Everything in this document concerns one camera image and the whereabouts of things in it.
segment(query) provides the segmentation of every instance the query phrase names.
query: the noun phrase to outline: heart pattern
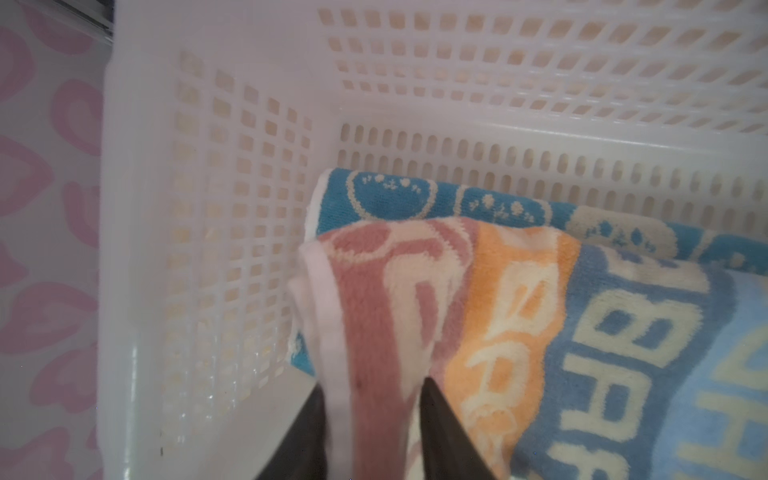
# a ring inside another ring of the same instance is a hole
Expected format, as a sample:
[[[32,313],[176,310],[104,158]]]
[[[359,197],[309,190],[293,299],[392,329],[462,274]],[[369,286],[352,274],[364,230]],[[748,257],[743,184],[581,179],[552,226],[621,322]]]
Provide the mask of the heart pattern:
[[[0,478],[103,480],[94,179],[110,49],[32,2],[0,11],[0,389],[14,406],[0,412]]]
[[[0,135],[0,217],[24,208],[51,183],[53,170],[42,157]]]
[[[70,145],[89,155],[101,154],[101,92],[82,80],[67,80],[51,102],[51,124]]]
[[[27,273],[27,267],[14,260],[5,245],[0,242],[0,288],[22,280]]]
[[[35,70],[24,39],[0,25],[0,102],[20,92],[35,76]]]
[[[61,342],[93,321],[96,300],[63,283],[40,282],[13,300],[11,321],[0,329],[0,353],[27,353]]]
[[[99,187],[83,188],[77,182],[69,182],[61,190],[69,231],[93,248],[98,248],[99,197]]]
[[[0,478],[3,480],[72,480],[74,469],[65,460],[69,433],[56,427],[32,439],[20,449],[0,449]]]
[[[67,25],[47,17],[29,5],[21,5],[27,26],[35,37],[47,47],[66,55],[85,53],[93,45],[93,38],[72,30]]]
[[[72,350],[43,367],[29,391],[33,405],[60,404],[80,413],[96,404],[96,344]]]

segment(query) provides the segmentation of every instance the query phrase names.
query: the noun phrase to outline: white plastic basket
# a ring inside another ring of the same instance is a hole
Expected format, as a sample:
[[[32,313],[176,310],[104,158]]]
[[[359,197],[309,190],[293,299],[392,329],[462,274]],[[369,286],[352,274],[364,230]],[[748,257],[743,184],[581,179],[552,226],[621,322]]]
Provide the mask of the white plastic basket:
[[[768,237],[762,0],[121,0],[105,478],[252,478],[309,392],[284,289],[336,165]]]

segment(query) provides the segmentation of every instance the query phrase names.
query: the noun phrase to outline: stack of towels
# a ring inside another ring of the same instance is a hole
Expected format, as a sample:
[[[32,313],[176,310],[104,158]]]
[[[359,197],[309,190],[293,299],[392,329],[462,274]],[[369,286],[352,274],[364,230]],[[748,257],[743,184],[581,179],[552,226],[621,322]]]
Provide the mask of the stack of towels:
[[[340,169],[306,232],[328,478],[423,478],[426,376],[499,479],[766,478],[768,246]]]

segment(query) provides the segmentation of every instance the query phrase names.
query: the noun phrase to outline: black object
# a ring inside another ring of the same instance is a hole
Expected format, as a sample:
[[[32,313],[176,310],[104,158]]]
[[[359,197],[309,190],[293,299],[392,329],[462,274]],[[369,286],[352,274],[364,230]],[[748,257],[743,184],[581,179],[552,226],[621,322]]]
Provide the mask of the black object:
[[[495,480],[433,379],[424,381],[419,411],[426,480]],[[323,391],[316,386],[256,480],[326,480],[325,427]]]
[[[426,480],[495,480],[433,379],[424,380],[419,411]]]
[[[326,480],[326,403],[316,386],[257,480]]]

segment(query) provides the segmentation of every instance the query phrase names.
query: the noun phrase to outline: towel edge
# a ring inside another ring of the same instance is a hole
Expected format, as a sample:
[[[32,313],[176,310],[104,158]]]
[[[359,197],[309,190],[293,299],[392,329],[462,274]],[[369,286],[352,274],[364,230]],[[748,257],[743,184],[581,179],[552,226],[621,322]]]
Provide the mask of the towel edge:
[[[314,310],[314,318],[304,321],[315,322],[316,338],[310,342],[316,340],[313,363],[326,400],[328,477],[352,478],[352,391],[341,298],[323,245],[316,240],[305,243],[299,247],[299,255],[306,267],[303,275],[309,291],[305,293],[311,295],[312,305],[306,303],[308,299],[294,301]]]
[[[312,192],[310,205],[306,208],[306,219],[304,220],[304,241],[309,242],[317,237],[317,227],[320,223],[320,207],[323,205],[323,198],[328,190],[328,179],[333,168],[326,168],[317,178],[317,185]]]

